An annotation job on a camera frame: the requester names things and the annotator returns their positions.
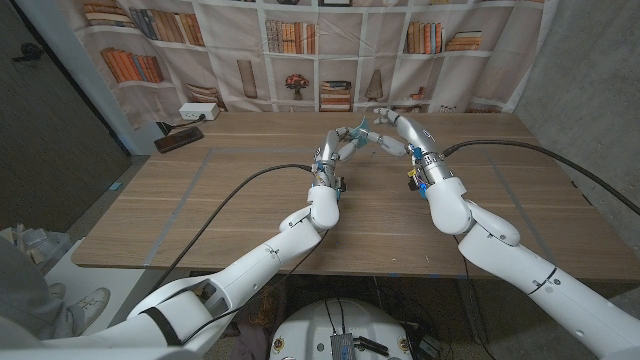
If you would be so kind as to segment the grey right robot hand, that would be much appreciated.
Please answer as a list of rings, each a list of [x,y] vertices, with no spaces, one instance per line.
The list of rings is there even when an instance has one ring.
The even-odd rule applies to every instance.
[[[395,127],[398,135],[408,143],[418,183],[425,186],[453,177],[439,153],[432,135],[417,121],[387,108],[375,108],[376,124]]]

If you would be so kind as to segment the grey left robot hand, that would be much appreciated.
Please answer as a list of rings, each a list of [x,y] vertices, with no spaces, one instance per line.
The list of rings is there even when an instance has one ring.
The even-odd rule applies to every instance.
[[[350,160],[358,149],[364,147],[368,142],[367,134],[368,131],[361,127],[329,130],[314,155],[314,185],[339,188],[339,180],[335,175],[336,163]]]

